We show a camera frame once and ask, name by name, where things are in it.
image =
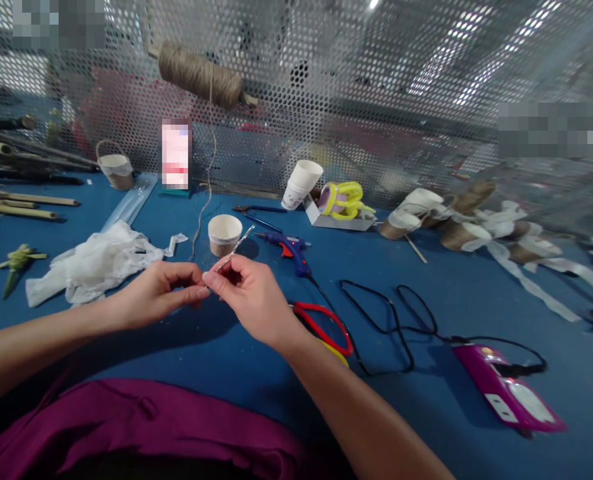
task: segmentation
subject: left hand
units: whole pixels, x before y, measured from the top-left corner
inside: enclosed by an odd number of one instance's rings
[[[108,297],[123,329],[138,329],[165,318],[184,305],[195,308],[210,295],[196,263],[154,262],[123,290]]]

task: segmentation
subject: red scissors handle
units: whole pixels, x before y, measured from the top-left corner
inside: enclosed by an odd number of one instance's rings
[[[309,303],[301,303],[295,302],[293,307],[294,312],[301,317],[311,328],[314,332],[323,340],[325,343],[330,345],[334,350],[338,351],[344,357],[349,357],[354,352],[354,347],[352,346],[352,341],[350,340],[350,335],[348,335],[348,331],[345,329],[341,320],[331,311],[329,311],[325,307],[321,307],[320,305],[310,305]],[[311,311],[318,311],[324,313],[326,316],[330,317],[336,326],[341,330],[343,337],[345,338],[345,348],[339,347],[334,340],[332,340],[327,333],[323,331],[321,327],[318,326],[312,317],[308,315],[307,310]]]

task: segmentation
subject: green plant figure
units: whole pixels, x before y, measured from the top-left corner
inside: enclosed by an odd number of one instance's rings
[[[8,298],[8,295],[12,293],[12,290],[17,286],[17,280],[20,272],[26,268],[30,260],[46,259],[48,256],[45,253],[34,253],[34,249],[30,248],[27,243],[24,243],[14,252],[8,253],[8,261],[0,263],[0,269],[9,267],[10,273],[8,274],[8,280],[5,282],[3,288],[3,299]]]

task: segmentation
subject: needle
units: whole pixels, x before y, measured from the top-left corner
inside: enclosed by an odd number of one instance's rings
[[[225,261],[224,261],[223,263],[221,263],[221,264],[220,264],[220,265],[217,267],[217,269],[215,270],[215,273],[219,273],[219,271],[220,271],[220,270],[221,270],[221,269],[222,269],[222,268],[225,266],[225,264],[226,264],[226,263],[228,263],[228,262],[230,261],[230,259],[232,258],[232,256],[233,256],[233,255],[235,254],[235,252],[237,251],[237,248],[239,248],[239,245],[241,244],[241,242],[243,242],[243,241],[244,241],[244,240],[245,240],[245,239],[248,237],[248,235],[250,235],[250,232],[251,232],[252,230],[254,230],[254,229],[255,229],[255,226],[254,226],[254,225],[252,225],[252,227],[248,228],[248,231],[245,233],[245,235],[243,235],[243,236],[241,237],[241,240],[239,240],[239,241],[237,242],[237,244],[235,245],[235,248],[233,248],[233,250],[230,252],[230,255],[228,255],[228,257],[225,259]]]

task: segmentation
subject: pliers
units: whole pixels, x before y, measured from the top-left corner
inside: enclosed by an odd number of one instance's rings
[[[344,357],[349,357],[354,352],[354,347],[352,346],[352,341],[350,340],[350,335],[348,331],[345,329],[341,320],[331,311],[329,311],[325,307],[321,307],[320,305],[310,305],[309,303],[301,303],[301,302],[294,302],[290,304],[295,315],[303,322],[307,324],[320,338],[323,343],[326,343],[334,350],[338,351]],[[341,330],[343,337],[345,338],[345,348],[340,347],[336,344],[334,340],[332,340],[327,333],[323,331],[321,327],[318,326],[312,317],[307,313],[307,311],[317,311],[321,312],[326,315],[330,320],[336,323],[336,326]]]
[[[272,223],[268,223],[264,220],[256,218],[254,215],[249,215],[248,210],[263,210],[263,211],[273,211],[276,213],[286,213],[285,209],[274,208],[274,207],[260,207],[258,205],[247,205],[246,207],[241,207],[240,205],[237,205],[236,207],[233,208],[233,210],[241,212],[244,217],[246,217],[249,220],[252,220],[253,222],[258,223],[259,225],[263,225],[264,227],[267,227],[270,230],[274,230],[276,232],[283,233],[283,230],[281,230],[279,227],[275,227],[274,225],[272,225]]]

